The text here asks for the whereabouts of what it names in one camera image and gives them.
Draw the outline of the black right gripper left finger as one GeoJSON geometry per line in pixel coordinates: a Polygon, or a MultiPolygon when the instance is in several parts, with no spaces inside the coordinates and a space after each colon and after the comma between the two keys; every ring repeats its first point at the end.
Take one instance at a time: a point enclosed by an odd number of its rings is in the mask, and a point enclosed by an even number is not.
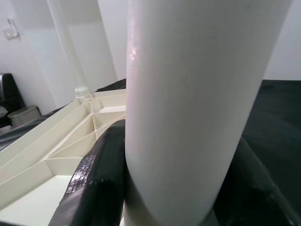
{"type": "Polygon", "coordinates": [[[125,120],[110,125],[77,166],[51,226],[118,226],[125,197],[125,120]]]}

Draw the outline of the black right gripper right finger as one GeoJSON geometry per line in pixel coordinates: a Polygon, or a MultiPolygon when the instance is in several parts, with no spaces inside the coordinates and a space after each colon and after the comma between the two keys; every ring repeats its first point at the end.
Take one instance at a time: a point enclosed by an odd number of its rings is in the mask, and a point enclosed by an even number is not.
{"type": "Polygon", "coordinates": [[[241,138],[214,203],[221,226],[299,226],[301,215],[241,138]]]}

